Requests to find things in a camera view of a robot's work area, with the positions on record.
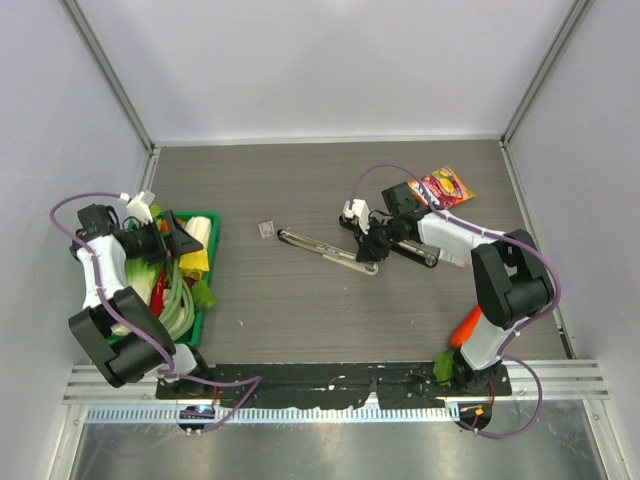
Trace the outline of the red white staple box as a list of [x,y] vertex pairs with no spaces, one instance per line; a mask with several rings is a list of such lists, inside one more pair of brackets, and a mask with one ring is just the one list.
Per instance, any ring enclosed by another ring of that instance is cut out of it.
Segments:
[[258,228],[262,238],[268,238],[275,235],[275,227],[272,220],[259,223]]

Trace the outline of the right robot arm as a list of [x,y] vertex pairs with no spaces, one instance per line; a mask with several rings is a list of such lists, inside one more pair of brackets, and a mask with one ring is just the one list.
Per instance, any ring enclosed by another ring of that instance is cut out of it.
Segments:
[[356,226],[360,263],[387,258],[401,242],[441,249],[471,268],[481,315],[470,337],[453,349],[447,379],[465,395],[477,393],[502,361],[507,344],[526,323],[552,306],[559,288],[531,235],[466,222],[420,200],[407,183],[382,192],[387,209],[379,220],[364,200],[345,202],[342,217]]

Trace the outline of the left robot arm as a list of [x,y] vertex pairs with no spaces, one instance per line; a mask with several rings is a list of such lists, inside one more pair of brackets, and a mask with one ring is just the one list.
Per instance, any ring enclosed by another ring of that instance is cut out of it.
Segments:
[[158,265],[203,245],[166,213],[163,236],[155,222],[123,230],[110,206],[92,204],[78,212],[81,228],[70,235],[72,256],[85,275],[83,310],[69,328],[104,379],[114,388],[150,374],[173,394],[200,399],[212,390],[213,375],[197,349],[176,346],[169,331],[125,278],[125,261]]

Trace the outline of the yellow white toy cabbage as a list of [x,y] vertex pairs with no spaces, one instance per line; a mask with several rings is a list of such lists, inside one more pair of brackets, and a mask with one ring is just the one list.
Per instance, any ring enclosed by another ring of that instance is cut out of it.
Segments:
[[208,248],[212,221],[204,216],[192,217],[186,222],[185,231],[197,243],[198,249],[181,256],[179,269],[183,277],[199,281],[210,271]]

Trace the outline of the green plastic tray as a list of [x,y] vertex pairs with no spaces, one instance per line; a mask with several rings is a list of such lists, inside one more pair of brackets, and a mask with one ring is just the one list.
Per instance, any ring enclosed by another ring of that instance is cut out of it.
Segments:
[[[195,216],[204,216],[212,221],[208,248],[210,271],[202,279],[210,286],[219,237],[219,216],[214,212],[177,212],[174,215],[184,229],[186,222]],[[162,265],[166,271],[164,309],[158,319],[175,343],[197,347],[201,343],[205,314],[211,308],[203,311],[195,310],[191,287],[196,280],[182,276],[179,260],[167,259]]]

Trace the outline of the green toy leaf sprig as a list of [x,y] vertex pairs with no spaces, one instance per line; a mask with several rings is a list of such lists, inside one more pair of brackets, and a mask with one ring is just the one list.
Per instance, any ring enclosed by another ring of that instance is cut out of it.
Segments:
[[205,280],[199,280],[193,284],[191,295],[196,311],[207,310],[216,304],[212,290]]

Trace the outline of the red toy chili pepper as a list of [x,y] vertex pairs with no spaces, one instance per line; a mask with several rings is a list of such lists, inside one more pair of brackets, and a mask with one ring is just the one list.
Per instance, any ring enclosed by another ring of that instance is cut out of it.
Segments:
[[152,289],[150,298],[150,309],[156,317],[160,317],[164,309],[163,295],[165,290],[165,277],[166,271],[165,268],[162,267]]

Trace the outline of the orange candy bag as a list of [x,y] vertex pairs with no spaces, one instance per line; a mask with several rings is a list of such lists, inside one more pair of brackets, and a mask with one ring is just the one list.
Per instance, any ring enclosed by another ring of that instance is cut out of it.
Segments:
[[418,201],[428,207],[428,199],[438,208],[450,209],[476,197],[450,166],[441,167],[419,182],[408,182],[409,188]]

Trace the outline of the orange toy carrot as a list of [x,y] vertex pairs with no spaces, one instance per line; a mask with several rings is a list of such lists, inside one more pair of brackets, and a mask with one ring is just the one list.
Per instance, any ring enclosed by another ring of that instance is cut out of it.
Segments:
[[449,345],[453,349],[460,348],[472,335],[480,317],[482,310],[476,305],[465,319],[455,328],[449,338]]

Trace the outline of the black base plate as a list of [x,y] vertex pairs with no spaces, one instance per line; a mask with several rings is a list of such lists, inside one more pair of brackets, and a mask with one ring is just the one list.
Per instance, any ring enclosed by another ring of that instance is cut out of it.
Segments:
[[230,386],[219,393],[230,408],[249,390],[242,380],[259,376],[246,408],[344,410],[364,406],[370,394],[380,407],[408,409],[437,407],[445,397],[508,397],[512,394],[507,368],[499,366],[483,383],[461,388],[454,381],[436,380],[432,362],[217,364],[205,378]]

